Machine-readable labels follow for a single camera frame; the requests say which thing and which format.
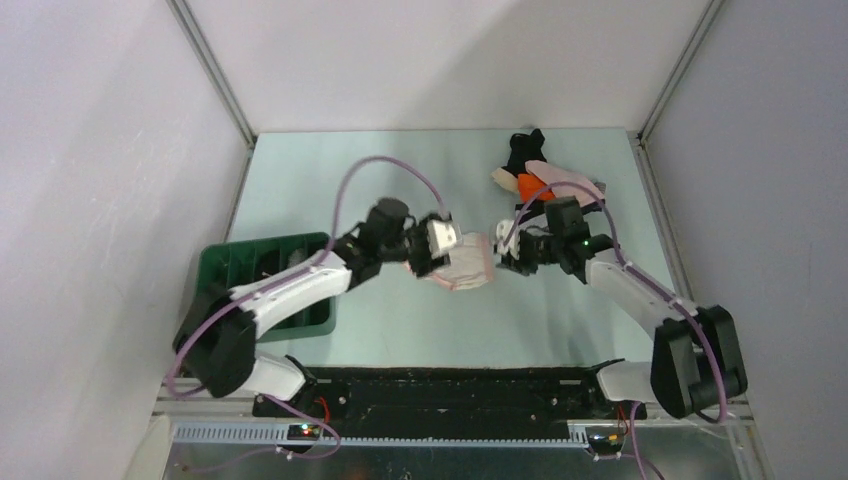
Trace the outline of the white pink-trimmed underwear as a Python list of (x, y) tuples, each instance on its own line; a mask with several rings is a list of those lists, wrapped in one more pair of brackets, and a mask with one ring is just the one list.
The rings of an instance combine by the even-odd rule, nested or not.
[(479, 288), (494, 278), (492, 247), (479, 232), (462, 234), (462, 243), (447, 254), (448, 264), (424, 277), (447, 290)]

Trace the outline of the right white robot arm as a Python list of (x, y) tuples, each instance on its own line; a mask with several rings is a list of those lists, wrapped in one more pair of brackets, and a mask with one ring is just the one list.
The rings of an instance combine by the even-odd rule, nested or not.
[(628, 260), (609, 234), (594, 235), (573, 197), (533, 202), (494, 228), (502, 268), (529, 276), (556, 265), (612, 300), (652, 341), (648, 362), (597, 368), (581, 392), (585, 411), (606, 418), (622, 401), (655, 403), (674, 418), (705, 417), (747, 392), (735, 322), (720, 305), (682, 298)]

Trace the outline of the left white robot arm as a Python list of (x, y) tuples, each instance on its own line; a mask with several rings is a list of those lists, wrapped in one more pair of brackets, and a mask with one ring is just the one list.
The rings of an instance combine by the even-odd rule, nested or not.
[(405, 264), (424, 278), (448, 266), (460, 242), (450, 214), (415, 219), (402, 201), (382, 198), (364, 221), (307, 260), (195, 300), (174, 339), (176, 366), (213, 398), (250, 391), (276, 398), (292, 416), (304, 416), (316, 403), (313, 377), (289, 355), (258, 351), (259, 339), (293, 314), (371, 280), (386, 263)]

